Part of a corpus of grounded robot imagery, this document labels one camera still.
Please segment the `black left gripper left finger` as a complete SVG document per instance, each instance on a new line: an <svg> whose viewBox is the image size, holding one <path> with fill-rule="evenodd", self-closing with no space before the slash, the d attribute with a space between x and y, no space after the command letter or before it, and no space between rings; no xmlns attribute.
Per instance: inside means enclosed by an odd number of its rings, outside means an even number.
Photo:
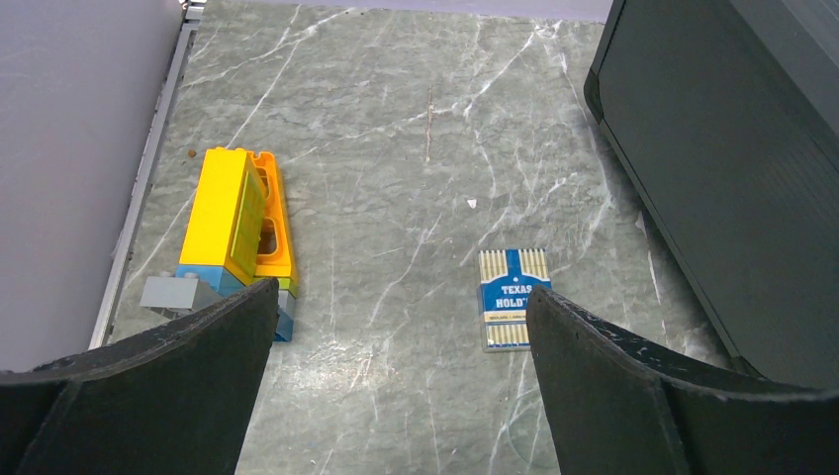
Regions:
<svg viewBox="0 0 839 475"><path fill-rule="evenodd" d="M232 474L272 346L262 280L115 343L1 375L5 474Z"/></svg>

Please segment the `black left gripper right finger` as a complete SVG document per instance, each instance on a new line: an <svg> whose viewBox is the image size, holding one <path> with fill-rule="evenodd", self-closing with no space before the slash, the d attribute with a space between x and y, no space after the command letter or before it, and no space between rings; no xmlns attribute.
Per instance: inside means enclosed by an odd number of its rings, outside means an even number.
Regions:
<svg viewBox="0 0 839 475"><path fill-rule="evenodd" d="M537 286L530 349L564 474L834 474L838 393L715 367Z"/></svg>

